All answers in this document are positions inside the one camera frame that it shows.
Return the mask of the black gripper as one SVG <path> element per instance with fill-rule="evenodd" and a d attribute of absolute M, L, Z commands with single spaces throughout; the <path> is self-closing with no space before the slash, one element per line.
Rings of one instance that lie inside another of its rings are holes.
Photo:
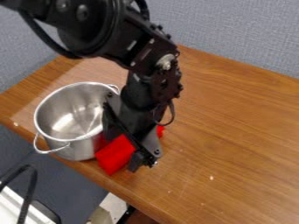
<path fill-rule="evenodd" d="M 107 142 L 121 134 L 134 146 L 126 169 L 136 172 L 144 165 L 153 167 L 162 155 L 157 140 L 158 126 L 173 122 L 173 99 L 180 97 L 180 79 L 127 75 L 119 95 L 106 95 L 102 104 L 102 133 Z"/>

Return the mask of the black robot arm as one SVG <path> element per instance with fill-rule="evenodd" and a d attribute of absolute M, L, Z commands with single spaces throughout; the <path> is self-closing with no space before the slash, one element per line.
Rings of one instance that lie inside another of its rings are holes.
<path fill-rule="evenodd" d="M 127 170 L 152 167 L 162 155 L 154 130 L 182 91 L 172 36 L 150 21 L 145 0 L 0 0 L 43 44 L 63 57 L 101 57 L 126 71 L 118 95 L 103 101 L 106 140 L 123 135 L 134 146 Z"/>

